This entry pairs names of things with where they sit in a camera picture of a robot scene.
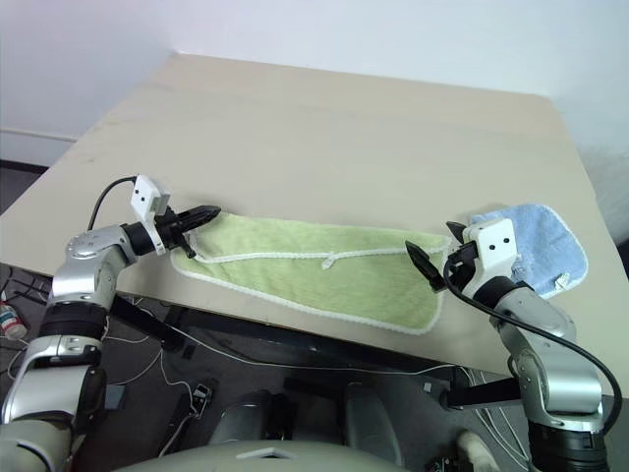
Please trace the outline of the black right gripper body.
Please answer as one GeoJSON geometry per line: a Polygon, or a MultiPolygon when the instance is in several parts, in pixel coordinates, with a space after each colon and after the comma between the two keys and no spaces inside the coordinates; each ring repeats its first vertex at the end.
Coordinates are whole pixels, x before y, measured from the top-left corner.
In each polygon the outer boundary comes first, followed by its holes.
{"type": "Polygon", "coordinates": [[[443,278],[449,281],[471,281],[475,272],[475,260],[479,252],[475,241],[461,245],[451,253],[443,268],[443,278]]]}

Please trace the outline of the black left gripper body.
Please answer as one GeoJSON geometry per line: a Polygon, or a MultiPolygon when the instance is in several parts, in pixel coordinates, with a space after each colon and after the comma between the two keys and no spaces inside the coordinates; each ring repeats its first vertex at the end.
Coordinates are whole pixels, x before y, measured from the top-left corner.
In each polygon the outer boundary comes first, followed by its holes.
{"type": "Polygon", "coordinates": [[[188,245],[184,233],[184,225],[188,216],[187,211],[175,212],[168,207],[163,215],[155,219],[155,227],[165,248],[183,248],[188,245]]]}

